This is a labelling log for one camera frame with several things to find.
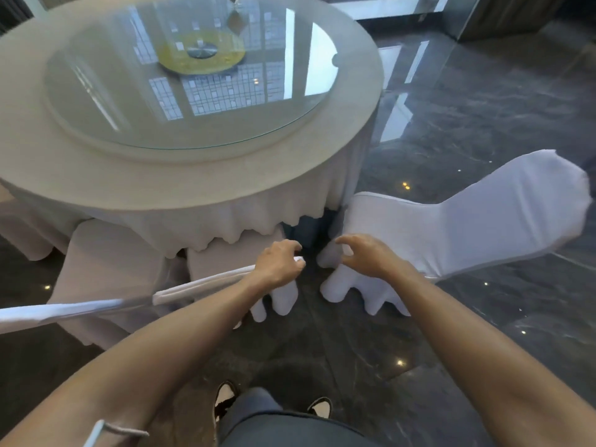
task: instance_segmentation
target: glass tabletop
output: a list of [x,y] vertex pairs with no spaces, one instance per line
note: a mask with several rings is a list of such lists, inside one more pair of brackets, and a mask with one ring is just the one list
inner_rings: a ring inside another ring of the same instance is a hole
[[337,49],[281,3],[129,6],[48,61],[48,107],[83,136],[151,149],[238,143],[300,119],[332,88]]

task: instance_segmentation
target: metal center disc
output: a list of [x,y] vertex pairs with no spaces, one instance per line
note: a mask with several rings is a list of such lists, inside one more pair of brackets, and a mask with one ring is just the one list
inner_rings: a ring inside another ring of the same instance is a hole
[[218,46],[209,42],[204,43],[198,47],[187,48],[188,56],[196,59],[211,58],[218,52]]

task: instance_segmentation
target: round table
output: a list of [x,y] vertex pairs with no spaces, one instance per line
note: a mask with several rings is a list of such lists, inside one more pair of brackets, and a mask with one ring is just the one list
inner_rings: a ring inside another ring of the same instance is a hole
[[0,180],[66,234],[167,257],[353,194],[383,70],[317,0],[79,0],[0,39]]

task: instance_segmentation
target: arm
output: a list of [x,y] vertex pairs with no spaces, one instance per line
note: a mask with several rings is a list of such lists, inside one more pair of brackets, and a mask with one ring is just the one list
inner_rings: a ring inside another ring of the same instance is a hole
[[[273,243],[235,285],[147,325],[88,363],[35,408],[0,447],[81,447],[95,422],[144,429],[161,403],[264,295],[294,280],[296,241]],[[96,446],[122,436],[103,433]]]
[[501,331],[369,235],[343,235],[345,265],[389,283],[503,446],[596,445],[596,412]]

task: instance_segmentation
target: left hand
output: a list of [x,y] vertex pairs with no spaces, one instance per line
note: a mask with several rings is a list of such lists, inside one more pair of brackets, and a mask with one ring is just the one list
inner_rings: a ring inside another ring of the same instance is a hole
[[306,266],[304,260],[294,260],[294,252],[301,249],[301,244],[294,240],[274,242],[259,255],[248,278],[262,285],[264,294],[292,282]]

